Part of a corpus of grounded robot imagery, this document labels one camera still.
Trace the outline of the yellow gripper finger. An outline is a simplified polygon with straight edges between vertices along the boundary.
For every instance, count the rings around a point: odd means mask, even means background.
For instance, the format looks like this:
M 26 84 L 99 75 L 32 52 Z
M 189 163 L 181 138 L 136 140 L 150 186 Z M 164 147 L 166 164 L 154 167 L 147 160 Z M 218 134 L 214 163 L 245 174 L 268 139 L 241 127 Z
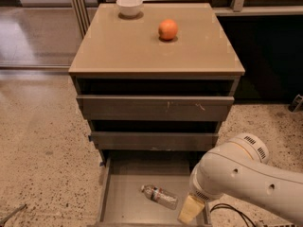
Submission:
M 196 196 L 188 194 L 179 213 L 178 220 L 190 224 L 205 208 L 205 203 Z

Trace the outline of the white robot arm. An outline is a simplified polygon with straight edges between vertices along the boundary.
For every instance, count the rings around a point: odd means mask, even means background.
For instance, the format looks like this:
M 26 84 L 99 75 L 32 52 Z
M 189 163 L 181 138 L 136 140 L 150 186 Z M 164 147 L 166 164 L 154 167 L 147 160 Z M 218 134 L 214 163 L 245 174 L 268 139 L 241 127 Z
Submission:
M 178 220 L 189 224 L 210 201 L 226 194 L 303 225 L 303 174 L 269 166 L 269 150 L 240 133 L 212 148 L 192 169 Z

